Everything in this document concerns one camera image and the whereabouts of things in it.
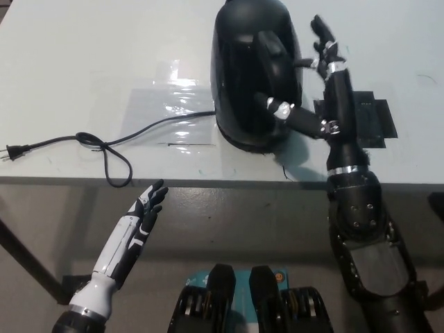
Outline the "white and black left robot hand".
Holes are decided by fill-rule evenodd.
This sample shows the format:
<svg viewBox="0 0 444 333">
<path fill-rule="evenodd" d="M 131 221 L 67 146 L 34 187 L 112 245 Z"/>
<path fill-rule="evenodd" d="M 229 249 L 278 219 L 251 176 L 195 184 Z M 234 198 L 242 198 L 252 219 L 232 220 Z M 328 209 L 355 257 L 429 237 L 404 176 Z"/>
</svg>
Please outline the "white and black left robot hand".
<svg viewBox="0 0 444 333">
<path fill-rule="evenodd" d="M 72 297 L 71 311 L 102 321 L 110 318 L 112 297 L 141 255 L 168 190 L 164 181 L 158 180 L 119 219 L 94 265 L 91 280 Z"/>
</svg>

